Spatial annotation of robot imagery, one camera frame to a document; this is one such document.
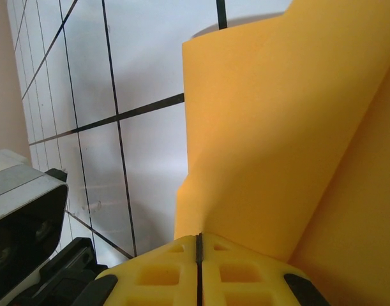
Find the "yellow foam roll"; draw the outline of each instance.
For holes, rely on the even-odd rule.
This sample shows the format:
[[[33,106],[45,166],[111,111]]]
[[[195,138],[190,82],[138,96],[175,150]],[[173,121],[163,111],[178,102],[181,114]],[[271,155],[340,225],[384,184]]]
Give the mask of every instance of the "yellow foam roll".
[[[390,65],[390,1],[295,0],[183,57],[176,238],[206,231],[288,260]]]
[[[331,305],[390,305],[390,70],[291,263]]]

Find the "yellow foam sheet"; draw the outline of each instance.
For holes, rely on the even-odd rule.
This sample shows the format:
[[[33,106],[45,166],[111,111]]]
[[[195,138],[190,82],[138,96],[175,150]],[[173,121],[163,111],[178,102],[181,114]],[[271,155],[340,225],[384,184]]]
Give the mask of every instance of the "yellow foam sheet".
[[[307,276],[293,266],[203,234],[204,306],[300,306],[284,275]]]
[[[291,258],[337,305],[390,303],[390,0],[294,0],[185,43],[183,58],[176,238],[205,231]]]
[[[390,1],[295,0],[276,19],[183,45],[176,237],[288,260],[390,66]]]
[[[195,306],[197,304],[196,237],[187,236],[105,270],[117,284],[105,306]]]
[[[290,262],[331,305],[390,305],[390,70]]]

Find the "beige wall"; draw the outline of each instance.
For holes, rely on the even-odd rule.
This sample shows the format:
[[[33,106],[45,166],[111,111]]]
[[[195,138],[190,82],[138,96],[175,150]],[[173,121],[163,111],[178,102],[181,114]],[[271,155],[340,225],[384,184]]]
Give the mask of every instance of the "beige wall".
[[[30,160],[6,2],[0,0],[0,149]]]

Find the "square hole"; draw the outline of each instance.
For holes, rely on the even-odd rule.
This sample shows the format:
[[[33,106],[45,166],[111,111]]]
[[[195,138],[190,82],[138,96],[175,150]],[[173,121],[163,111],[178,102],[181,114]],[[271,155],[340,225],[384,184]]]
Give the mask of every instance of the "square hole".
[[[179,284],[180,269],[176,265],[150,265],[142,268],[138,285],[173,286]]]
[[[226,306],[272,306],[269,294],[261,293],[225,293]]]
[[[225,263],[220,266],[222,282],[260,282],[257,267],[244,263]]]
[[[174,245],[169,249],[170,253],[182,253],[184,251],[184,246],[181,244]]]
[[[213,249],[215,251],[227,251],[228,248],[222,246],[221,244],[214,244]]]
[[[173,306],[173,299],[129,298],[125,306]]]

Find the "dark slot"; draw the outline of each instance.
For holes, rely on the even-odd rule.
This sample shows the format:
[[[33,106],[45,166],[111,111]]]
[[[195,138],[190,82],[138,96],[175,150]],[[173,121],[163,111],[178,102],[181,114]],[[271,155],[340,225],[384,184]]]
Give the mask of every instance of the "dark slot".
[[[203,305],[203,237],[202,233],[196,236],[196,265],[197,265],[197,306]]]
[[[61,182],[67,182],[67,173],[62,170],[58,170],[55,168],[49,169],[45,172],[47,175],[54,177],[55,179],[60,180]]]
[[[330,305],[308,279],[291,273],[285,274],[284,279],[301,306]]]

